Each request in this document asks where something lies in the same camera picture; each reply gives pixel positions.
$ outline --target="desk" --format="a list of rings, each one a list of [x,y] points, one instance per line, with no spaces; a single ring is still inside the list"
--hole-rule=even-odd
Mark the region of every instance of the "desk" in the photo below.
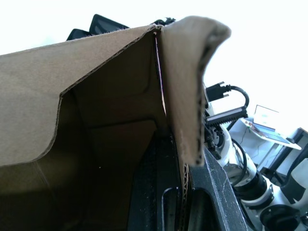
[[[260,164],[258,165],[258,168],[257,168],[258,170],[261,170],[263,162],[266,160],[266,158],[269,156],[269,154],[272,151],[275,151],[278,148],[279,145],[283,145],[283,146],[286,146],[286,147],[289,147],[289,148],[294,148],[294,149],[297,149],[297,150],[302,150],[302,148],[296,143],[284,143],[284,142],[272,140],[272,139],[269,139],[267,137],[261,136],[257,131],[252,129],[252,122],[250,122],[246,119],[243,119],[243,118],[241,118],[240,121],[242,123],[244,123],[251,130],[251,132],[254,133],[256,136],[258,136],[260,139],[274,143],[273,146],[269,149],[269,151],[265,154],[265,156],[261,160]]]

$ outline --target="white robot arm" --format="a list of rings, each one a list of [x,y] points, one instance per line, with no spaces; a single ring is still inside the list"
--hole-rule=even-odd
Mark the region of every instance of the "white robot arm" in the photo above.
[[[235,196],[250,210],[251,220],[262,223],[260,229],[267,231],[305,231],[308,223],[308,159],[304,159],[291,173],[284,186],[279,187],[260,174],[249,155],[230,137],[226,128],[220,125],[226,118],[243,117],[235,110],[213,113],[211,96],[205,119],[205,145],[226,171]]]

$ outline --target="corrugated cardboard edge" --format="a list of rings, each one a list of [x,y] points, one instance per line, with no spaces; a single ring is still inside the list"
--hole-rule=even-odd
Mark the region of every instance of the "corrugated cardboard edge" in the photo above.
[[[162,76],[168,122],[182,161],[204,165],[205,68],[230,29],[209,18],[186,17],[161,32]]]

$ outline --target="cardboard box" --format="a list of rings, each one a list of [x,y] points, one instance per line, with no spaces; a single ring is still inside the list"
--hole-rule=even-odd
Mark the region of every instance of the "cardboard box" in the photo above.
[[[181,170],[202,165],[203,73],[229,35],[191,16],[0,56],[0,229],[87,216],[125,230],[134,169],[157,130],[171,128]]]

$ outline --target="cable connector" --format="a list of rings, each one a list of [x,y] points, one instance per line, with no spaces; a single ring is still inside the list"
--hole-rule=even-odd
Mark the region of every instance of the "cable connector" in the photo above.
[[[210,102],[229,96],[228,94],[224,93],[231,91],[231,86],[230,85],[221,86],[222,84],[224,84],[224,82],[220,82],[205,89],[208,100]]]

